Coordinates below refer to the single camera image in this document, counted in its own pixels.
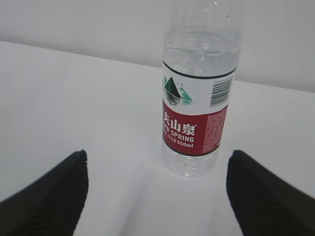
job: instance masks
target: white tabletop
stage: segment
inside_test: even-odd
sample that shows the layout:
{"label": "white tabletop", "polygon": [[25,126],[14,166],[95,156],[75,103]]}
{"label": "white tabletop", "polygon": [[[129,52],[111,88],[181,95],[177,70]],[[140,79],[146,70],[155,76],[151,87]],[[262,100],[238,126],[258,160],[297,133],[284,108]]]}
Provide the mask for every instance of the white tabletop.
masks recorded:
{"label": "white tabletop", "polygon": [[76,236],[242,235],[225,190],[235,149],[315,197],[315,94],[235,81],[216,167],[183,177],[161,159],[161,69],[6,42],[0,52],[0,201],[85,149]]}

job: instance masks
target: plastic water bottle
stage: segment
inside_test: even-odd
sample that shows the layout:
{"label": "plastic water bottle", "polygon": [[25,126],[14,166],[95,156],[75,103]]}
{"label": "plastic water bottle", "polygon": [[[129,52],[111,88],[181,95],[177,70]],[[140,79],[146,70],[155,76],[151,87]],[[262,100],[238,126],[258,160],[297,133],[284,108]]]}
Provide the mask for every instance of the plastic water bottle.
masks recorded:
{"label": "plastic water bottle", "polygon": [[186,176],[218,156],[237,68],[244,0],[172,0],[163,56],[163,141],[167,166]]}

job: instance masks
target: white label section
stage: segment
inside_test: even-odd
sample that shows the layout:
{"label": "white label section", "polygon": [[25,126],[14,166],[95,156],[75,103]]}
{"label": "white label section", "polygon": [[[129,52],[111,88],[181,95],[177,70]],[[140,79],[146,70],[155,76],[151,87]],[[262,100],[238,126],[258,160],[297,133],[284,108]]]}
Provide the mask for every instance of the white label section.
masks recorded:
{"label": "white label section", "polygon": [[179,75],[163,65],[163,101],[183,115],[204,115],[228,105],[234,74],[216,79],[196,79]]}

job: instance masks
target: white wall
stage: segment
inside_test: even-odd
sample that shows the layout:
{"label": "white wall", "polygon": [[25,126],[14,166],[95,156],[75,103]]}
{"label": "white wall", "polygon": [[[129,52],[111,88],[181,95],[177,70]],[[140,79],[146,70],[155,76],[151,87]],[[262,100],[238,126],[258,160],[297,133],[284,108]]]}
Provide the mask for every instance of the white wall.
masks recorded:
{"label": "white wall", "polygon": [[[0,0],[0,40],[161,66],[170,0]],[[238,80],[315,92],[315,0],[248,0]]]}

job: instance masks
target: green mountain logo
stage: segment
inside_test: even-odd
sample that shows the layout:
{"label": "green mountain logo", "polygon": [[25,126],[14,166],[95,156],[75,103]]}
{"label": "green mountain logo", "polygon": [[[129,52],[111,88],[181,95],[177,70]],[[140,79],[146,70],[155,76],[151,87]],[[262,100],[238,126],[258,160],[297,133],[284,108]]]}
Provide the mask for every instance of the green mountain logo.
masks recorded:
{"label": "green mountain logo", "polygon": [[183,88],[184,87],[183,84],[181,84],[180,87],[177,89],[173,78],[170,78],[167,81],[167,79],[164,77],[163,85],[164,85],[166,98],[171,105],[188,106],[192,103],[192,98]]}

